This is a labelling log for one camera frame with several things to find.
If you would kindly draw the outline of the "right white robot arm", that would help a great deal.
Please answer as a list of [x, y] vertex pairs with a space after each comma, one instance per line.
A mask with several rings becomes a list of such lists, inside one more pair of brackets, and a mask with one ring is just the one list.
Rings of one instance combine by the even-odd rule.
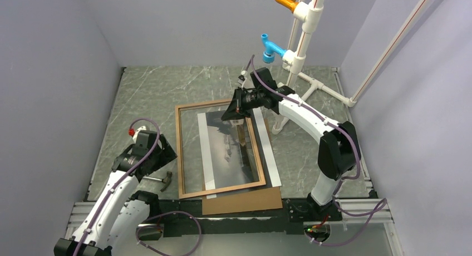
[[328, 205], [340, 188], [344, 173], [360, 163], [361, 155], [354, 125], [340, 123], [316, 111], [288, 86], [277, 86], [266, 67], [250, 73], [252, 88], [238, 87], [221, 116], [221, 120], [240, 120], [251, 116], [259, 107], [282, 115], [307, 132], [318, 143], [317, 164], [321, 171], [308, 195], [307, 214], [320, 220], [328, 213]]

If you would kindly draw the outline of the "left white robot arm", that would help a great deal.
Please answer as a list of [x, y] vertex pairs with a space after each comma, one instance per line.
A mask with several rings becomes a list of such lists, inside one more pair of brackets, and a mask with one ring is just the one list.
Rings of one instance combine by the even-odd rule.
[[112, 255], [126, 234], [161, 214], [155, 193], [137, 190], [142, 179], [177, 158], [163, 134], [140, 130], [115, 160], [100, 197], [69, 238], [57, 241], [54, 255]]

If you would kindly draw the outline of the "glossy photo white borders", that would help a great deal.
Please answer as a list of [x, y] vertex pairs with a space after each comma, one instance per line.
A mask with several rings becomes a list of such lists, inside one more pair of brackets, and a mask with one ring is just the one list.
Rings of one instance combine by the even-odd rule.
[[270, 134], [260, 109], [250, 117], [222, 121], [223, 111], [197, 114], [203, 188], [222, 192], [206, 199], [280, 187], [282, 181], [275, 161]]

